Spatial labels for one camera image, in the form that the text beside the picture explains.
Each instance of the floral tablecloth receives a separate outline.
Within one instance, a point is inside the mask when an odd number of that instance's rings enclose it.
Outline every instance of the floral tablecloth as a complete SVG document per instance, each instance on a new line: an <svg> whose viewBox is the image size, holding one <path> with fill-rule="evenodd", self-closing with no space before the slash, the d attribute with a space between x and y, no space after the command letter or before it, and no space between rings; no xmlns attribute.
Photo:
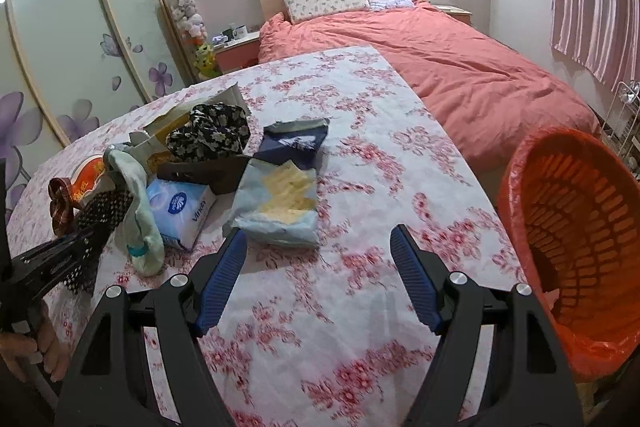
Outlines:
<svg viewBox="0 0 640 427"><path fill-rule="evenodd" d="M191 86L111 121L43 164L8 225L14 255L52 239L47 182L84 158L128 139L182 100L237 82L253 114L247 152L277 120L330 118L319 173L319 250L250 244L217 328L200 346L239 426L400 425L433 358L438 338L420 324L389 253L406 224L449 269L510 289L520 264L494 210L441 126L371 47L270 62ZM58 287L47 296L60 337L74 345L113 283L129 292L187 273L222 244L231 196L223 196L190 255L168 251L156 277L140 278L112 238L95 294ZM145 333L162 413L177 419L155 330ZM475 412L488 365L483 328L463 413Z"/></svg>

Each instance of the striped curtain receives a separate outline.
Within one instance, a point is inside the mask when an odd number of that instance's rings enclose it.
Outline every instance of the striped curtain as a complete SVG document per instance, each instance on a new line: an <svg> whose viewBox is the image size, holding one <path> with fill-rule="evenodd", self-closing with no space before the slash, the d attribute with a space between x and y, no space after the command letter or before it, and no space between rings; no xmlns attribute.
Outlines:
<svg viewBox="0 0 640 427"><path fill-rule="evenodd" d="M640 0L554 0L551 45L614 89L640 79Z"/></svg>

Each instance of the dark blue package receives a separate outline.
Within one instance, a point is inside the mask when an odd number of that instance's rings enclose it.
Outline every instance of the dark blue package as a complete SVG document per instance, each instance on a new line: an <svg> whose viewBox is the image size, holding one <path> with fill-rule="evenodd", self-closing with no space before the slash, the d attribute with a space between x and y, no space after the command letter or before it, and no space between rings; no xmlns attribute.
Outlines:
<svg viewBox="0 0 640 427"><path fill-rule="evenodd" d="M264 137L254 158L273 165L292 160L302 171L312 169L328 131L327 118L276 122L264 128Z"/></svg>

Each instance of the human hand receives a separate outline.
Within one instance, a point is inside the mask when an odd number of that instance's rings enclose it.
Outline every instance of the human hand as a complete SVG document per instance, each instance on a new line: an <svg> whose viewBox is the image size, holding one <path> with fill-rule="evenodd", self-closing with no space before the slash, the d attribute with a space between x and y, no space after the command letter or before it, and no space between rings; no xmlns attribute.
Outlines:
<svg viewBox="0 0 640 427"><path fill-rule="evenodd" d="M51 375L51 381L62 380L69 366L69 354L66 346L60 343L49 318L49 309L42 302L42 324L37 333L37 341L18 333L0 333L0 355L18 380L27 380L18 363L18 358L29 357L41 352L44 356L44 369Z"/></svg>

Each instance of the orange plastic basket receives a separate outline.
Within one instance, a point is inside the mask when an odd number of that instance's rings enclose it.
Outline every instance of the orange plastic basket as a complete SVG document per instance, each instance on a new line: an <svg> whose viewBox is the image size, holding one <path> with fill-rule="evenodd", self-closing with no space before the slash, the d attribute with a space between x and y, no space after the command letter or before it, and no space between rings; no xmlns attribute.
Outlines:
<svg viewBox="0 0 640 427"><path fill-rule="evenodd" d="M640 341L638 182L593 136L539 130L511 159L498 213L575 378L615 372Z"/></svg>

